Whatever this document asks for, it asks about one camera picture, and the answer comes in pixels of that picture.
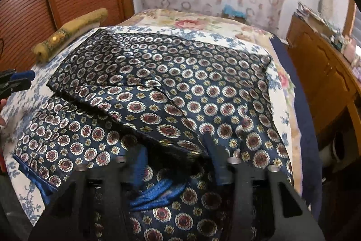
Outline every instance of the rolled mat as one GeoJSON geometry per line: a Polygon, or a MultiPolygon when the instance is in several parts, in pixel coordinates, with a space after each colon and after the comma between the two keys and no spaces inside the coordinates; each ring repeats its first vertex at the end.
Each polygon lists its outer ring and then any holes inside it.
{"type": "Polygon", "coordinates": [[[64,24],[47,40],[35,45],[32,49],[40,63],[48,63],[73,40],[87,31],[99,27],[106,20],[108,11],[96,9],[64,24]]]}

